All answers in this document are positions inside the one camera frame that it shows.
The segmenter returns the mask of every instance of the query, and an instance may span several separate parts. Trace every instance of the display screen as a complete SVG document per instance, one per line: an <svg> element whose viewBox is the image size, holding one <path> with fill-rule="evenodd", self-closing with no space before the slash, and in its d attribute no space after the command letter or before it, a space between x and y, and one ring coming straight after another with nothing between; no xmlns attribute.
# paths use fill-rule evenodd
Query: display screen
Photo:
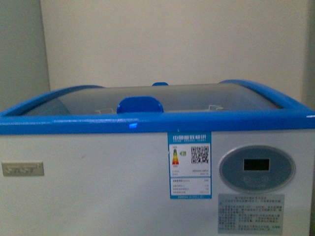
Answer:
<svg viewBox="0 0 315 236"><path fill-rule="evenodd" d="M269 159L244 159L244 171L268 171Z"/></svg>

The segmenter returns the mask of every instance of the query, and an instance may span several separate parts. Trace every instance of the blue sticker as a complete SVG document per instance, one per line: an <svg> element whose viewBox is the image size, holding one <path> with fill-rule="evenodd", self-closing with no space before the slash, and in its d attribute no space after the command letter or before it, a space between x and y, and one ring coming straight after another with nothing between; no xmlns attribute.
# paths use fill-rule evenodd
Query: blue sticker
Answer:
<svg viewBox="0 0 315 236"><path fill-rule="evenodd" d="M212 198L211 133L168 133L171 199Z"/></svg>

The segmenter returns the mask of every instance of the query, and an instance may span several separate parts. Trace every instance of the qr code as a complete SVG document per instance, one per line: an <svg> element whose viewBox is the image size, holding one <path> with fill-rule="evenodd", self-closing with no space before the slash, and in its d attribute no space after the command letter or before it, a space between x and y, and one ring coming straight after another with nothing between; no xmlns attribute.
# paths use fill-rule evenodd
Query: qr code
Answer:
<svg viewBox="0 0 315 236"><path fill-rule="evenodd" d="M197 163L209 163L209 146L196 146L191 147L191 162Z"/></svg>

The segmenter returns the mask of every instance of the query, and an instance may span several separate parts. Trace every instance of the information sticker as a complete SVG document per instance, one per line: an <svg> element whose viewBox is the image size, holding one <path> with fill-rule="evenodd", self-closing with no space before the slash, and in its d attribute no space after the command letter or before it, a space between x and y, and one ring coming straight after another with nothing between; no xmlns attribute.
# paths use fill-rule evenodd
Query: information sticker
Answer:
<svg viewBox="0 0 315 236"><path fill-rule="evenodd" d="M171 199L210 199L211 133L168 133Z"/></svg>
<svg viewBox="0 0 315 236"><path fill-rule="evenodd" d="M218 233L282 235L284 194L219 194Z"/></svg>

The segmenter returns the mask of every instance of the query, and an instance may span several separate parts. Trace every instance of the oval control panel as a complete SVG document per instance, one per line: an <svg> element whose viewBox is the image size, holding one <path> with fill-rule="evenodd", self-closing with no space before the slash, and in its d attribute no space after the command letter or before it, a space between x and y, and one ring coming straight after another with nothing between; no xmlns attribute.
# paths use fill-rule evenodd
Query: oval control panel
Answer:
<svg viewBox="0 0 315 236"><path fill-rule="evenodd" d="M229 187L247 193L270 192L293 177L295 164L285 152L270 146L248 146L229 152L220 175Z"/></svg>

